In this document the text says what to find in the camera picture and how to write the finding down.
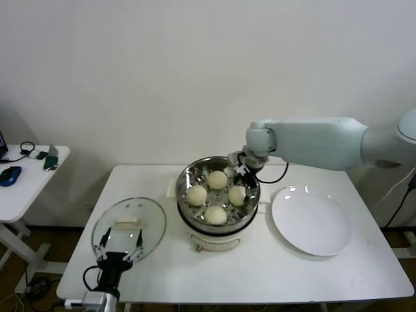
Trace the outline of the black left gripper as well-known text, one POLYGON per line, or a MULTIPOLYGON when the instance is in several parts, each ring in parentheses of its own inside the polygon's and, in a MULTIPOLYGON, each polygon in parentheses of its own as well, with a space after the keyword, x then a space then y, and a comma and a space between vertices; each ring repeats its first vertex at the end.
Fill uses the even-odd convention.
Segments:
POLYGON ((135 248, 127 255, 122 252, 107 252, 105 247, 111 235, 111 227, 101 236, 98 244, 93 244, 94 253, 98 267, 101 269, 101 277, 98 281, 96 291, 119 294, 118 286, 121 276, 125 271, 133 267, 133 263, 138 262, 144 253, 142 230, 139 231, 135 248))

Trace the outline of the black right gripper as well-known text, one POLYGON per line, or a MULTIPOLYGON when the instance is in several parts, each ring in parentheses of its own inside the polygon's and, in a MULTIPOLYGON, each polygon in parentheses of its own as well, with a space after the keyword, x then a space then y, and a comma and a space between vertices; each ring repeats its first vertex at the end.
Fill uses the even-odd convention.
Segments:
POLYGON ((257 199, 257 180, 250 171, 243 170, 240 174, 233 175, 231 181, 233 186, 245 185, 245 200, 257 199))

